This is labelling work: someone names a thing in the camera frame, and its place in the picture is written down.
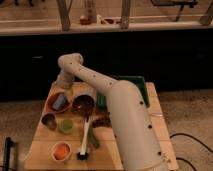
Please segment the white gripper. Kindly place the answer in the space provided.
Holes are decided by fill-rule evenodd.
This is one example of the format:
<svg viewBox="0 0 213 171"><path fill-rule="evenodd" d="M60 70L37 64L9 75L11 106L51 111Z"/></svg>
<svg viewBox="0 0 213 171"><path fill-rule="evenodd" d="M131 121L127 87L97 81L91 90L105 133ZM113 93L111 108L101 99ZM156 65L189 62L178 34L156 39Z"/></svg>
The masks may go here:
<svg viewBox="0 0 213 171"><path fill-rule="evenodd" d="M74 76L63 70L57 76L56 84L63 89L70 89L73 86Z"/></svg>

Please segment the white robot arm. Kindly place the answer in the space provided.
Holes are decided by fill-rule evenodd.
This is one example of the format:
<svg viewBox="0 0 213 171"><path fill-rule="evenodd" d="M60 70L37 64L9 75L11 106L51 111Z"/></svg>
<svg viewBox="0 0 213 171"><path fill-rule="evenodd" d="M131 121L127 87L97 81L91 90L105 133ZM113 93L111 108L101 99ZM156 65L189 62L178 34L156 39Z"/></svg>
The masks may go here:
<svg viewBox="0 0 213 171"><path fill-rule="evenodd" d="M139 88L83 65L79 53L62 55L57 84L68 89L80 78L106 97L107 109L125 171L169 171Z"/></svg>

